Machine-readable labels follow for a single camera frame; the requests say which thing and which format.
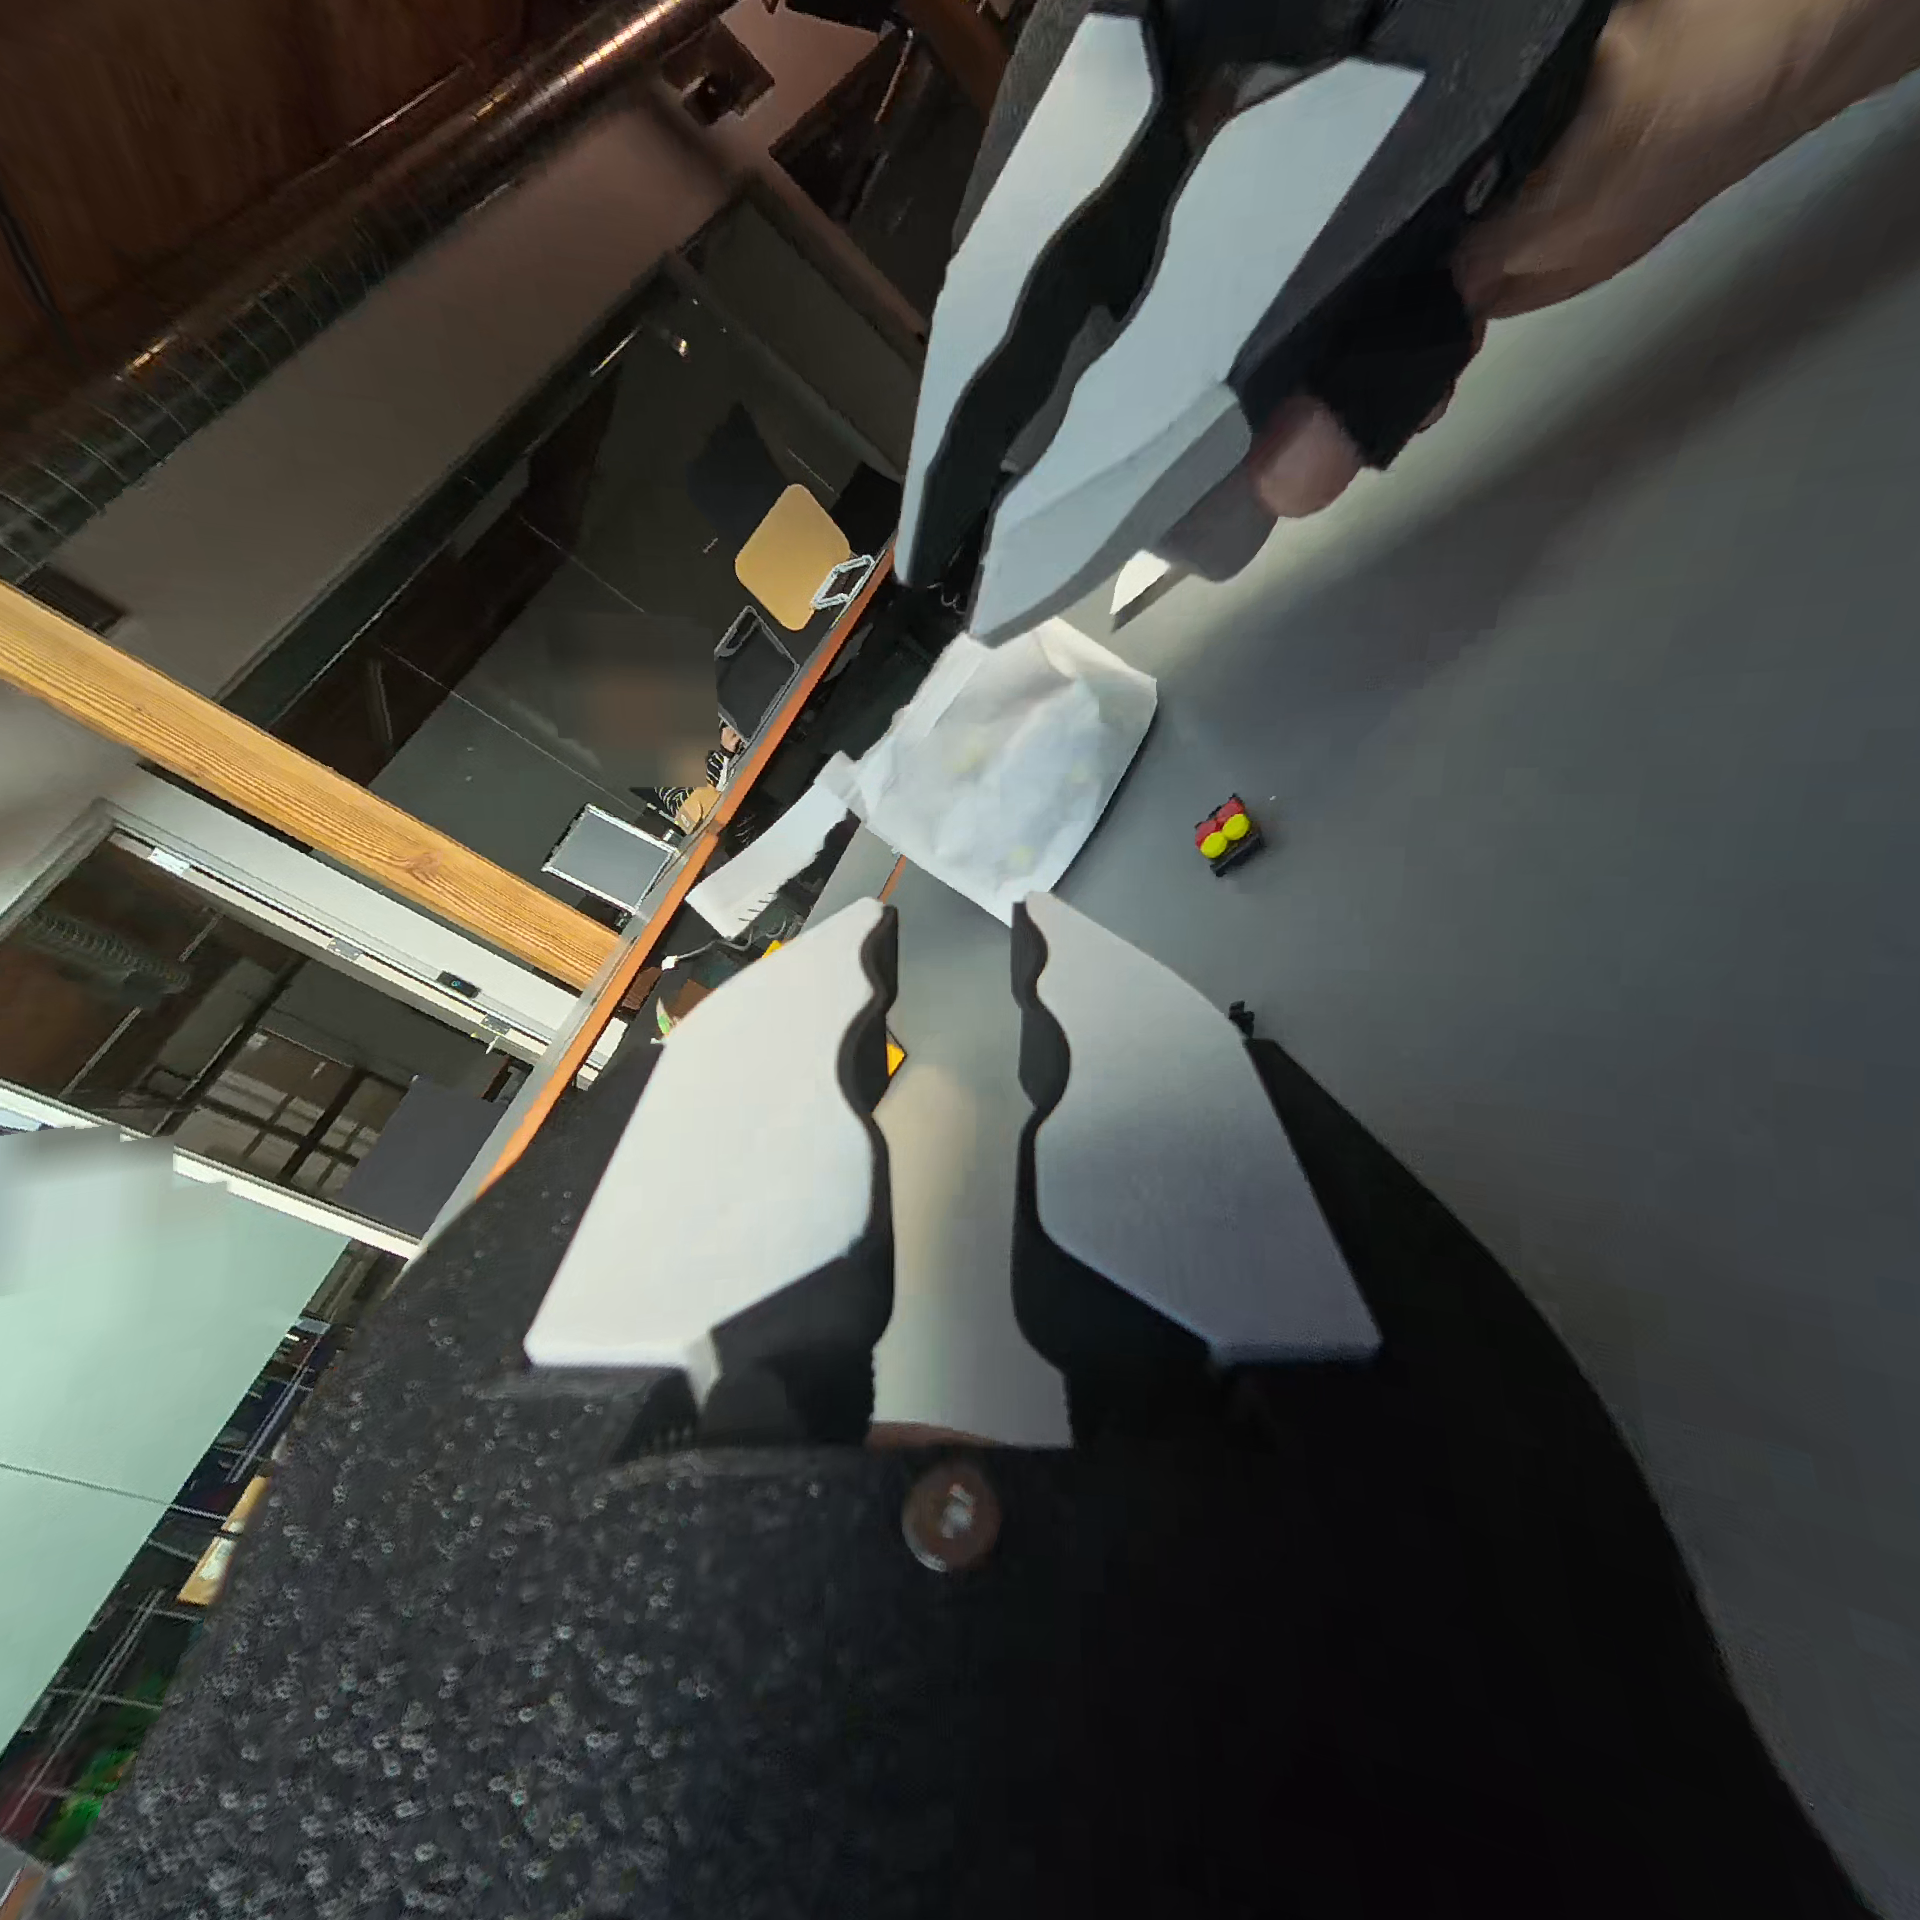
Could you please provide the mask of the torn printed white paper bag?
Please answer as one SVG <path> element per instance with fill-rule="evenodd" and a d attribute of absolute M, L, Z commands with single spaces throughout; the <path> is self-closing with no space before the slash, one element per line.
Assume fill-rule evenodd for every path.
<path fill-rule="evenodd" d="M 823 785 L 912 866 L 1014 925 L 1071 871 L 1138 757 L 1159 685 L 1065 619 L 956 635 L 859 757 Z"/>

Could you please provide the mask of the large plain white paper bag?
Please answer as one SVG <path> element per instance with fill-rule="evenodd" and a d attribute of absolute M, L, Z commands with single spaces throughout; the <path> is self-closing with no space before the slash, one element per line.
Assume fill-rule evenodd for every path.
<path fill-rule="evenodd" d="M 857 835 L 857 757 L 838 752 L 810 789 L 727 864 L 708 866 L 689 911 L 732 946 L 782 945 L 810 925 Z"/>

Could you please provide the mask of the long ceiling duct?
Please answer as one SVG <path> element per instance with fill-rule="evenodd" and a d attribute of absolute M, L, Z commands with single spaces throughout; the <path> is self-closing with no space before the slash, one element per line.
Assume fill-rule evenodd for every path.
<path fill-rule="evenodd" d="M 115 358 L 95 354 L 48 402 L 4 411 L 4 585 L 47 570 L 119 496 L 727 11 L 603 5 L 418 136 L 370 131 L 241 216 L 163 325 L 135 337 L 131 320 L 110 322 Z"/>

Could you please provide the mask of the light wooden beam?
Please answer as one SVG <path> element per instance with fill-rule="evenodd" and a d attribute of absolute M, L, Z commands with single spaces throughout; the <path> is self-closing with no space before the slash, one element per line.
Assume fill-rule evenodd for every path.
<path fill-rule="evenodd" d="M 577 992 L 615 952 L 577 909 L 12 585 L 2 681 Z"/>

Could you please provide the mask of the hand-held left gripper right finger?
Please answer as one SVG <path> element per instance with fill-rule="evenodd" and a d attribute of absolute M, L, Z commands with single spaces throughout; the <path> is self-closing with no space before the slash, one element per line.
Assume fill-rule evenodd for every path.
<path fill-rule="evenodd" d="M 1382 1336 L 1254 1045 L 1064 899 L 1016 911 L 1016 1314 L 1064 1377 L 1367 1360 Z"/>

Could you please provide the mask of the open white laptop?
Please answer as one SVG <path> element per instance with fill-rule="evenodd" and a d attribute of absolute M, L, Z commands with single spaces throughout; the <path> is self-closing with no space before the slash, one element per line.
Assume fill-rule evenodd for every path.
<path fill-rule="evenodd" d="M 544 856 L 539 879 L 631 920 L 682 864 L 683 842 L 674 829 L 656 833 L 587 803 Z"/>

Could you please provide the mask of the wooden seat chair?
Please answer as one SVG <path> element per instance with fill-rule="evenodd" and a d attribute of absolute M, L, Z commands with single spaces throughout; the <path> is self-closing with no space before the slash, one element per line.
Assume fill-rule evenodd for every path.
<path fill-rule="evenodd" d="M 762 613 L 800 634 L 822 613 L 831 579 L 865 559 L 806 485 L 788 485 L 738 550 L 735 575 Z"/>

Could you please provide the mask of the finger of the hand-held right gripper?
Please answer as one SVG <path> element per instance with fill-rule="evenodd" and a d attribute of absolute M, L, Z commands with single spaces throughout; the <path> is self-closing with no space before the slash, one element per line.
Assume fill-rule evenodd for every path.
<path fill-rule="evenodd" d="M 1154 547 L 1254 447 L 1232 370 L 1425 87 L 1350 57 L 1242 107 L 1180 189 L 1129 320 L 1003 496 L 970 634 L 1027 634 Z"/>
<path fill-rule="evenodd" d="M 1170 201 L 1170 86 L 1154 9 L 1078 24 L 935 305 L 897 530 L 897 576 L 937 585 L 979 551 L 1088 361 L 1094 319 L 1146 288 Z"/>

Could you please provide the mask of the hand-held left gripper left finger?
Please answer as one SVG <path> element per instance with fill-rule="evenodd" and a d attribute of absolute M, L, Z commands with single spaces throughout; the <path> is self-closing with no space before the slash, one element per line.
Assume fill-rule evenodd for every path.
<path fill-rule="evenodd" d="M 535 1370 L 874 1377 L 897 1297 L 876 1123 L 897 969 L 897 911 L 857 899 L 680 1022 L 524 1336 Z"/>

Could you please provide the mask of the white framed window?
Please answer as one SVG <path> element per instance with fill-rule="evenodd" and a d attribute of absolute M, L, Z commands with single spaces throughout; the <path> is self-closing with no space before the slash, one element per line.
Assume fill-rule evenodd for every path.
<path fill-rule="evenodd" d="M 4 823 L 4 1137 L 163 1142 L 359 1255 L 418 1248 L 571 1003 L 154 776 Z"/>

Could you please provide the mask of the person's right hand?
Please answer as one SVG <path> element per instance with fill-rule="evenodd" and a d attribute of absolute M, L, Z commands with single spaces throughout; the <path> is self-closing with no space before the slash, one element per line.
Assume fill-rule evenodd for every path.
<path fill-rule="evenodd" d="M 1572 125 L 1456 255 L 1471 353 L 1492 322 L 1619 277 L 1722 192 L 1915 66 L 1915 2 L 1617 5 Z"/>

